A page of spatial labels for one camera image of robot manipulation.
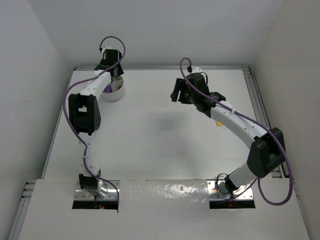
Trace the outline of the dark purple rounded lego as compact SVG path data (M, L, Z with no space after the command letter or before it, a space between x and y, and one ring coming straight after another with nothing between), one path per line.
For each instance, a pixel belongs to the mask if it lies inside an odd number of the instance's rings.
M112 93L113 90L112 90L112 86L111 85L107 85L105 87L105 89L103 90L104 93Z

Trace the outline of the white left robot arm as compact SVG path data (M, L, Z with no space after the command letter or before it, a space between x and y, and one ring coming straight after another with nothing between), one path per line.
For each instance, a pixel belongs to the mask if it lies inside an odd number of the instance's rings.
M119 50L109 45L99 50L102 59L92 77L69 87L68 92L76 85L86 84L79 92L69 94L68 106L63 107L66 120L83 147L82 170L78 174L80 188L89 192L98 192L103 181L98 160L90 150L102 121L98 100L105 88L124 73L121 67L123 55Z

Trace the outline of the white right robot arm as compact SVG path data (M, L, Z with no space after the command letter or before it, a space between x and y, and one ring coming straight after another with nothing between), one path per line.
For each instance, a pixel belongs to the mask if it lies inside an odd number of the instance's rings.
M217 183L220 193L232 195L246 183L264 178L285 161L279 145L272 138L275 136L283 146L282 131L275 127L267 132L257 123L236 114L222 94L209 90L201 73L191 73L187 79L177 78L170 98L173 102L194 105L199 112L222 123L249 148L246 162Z

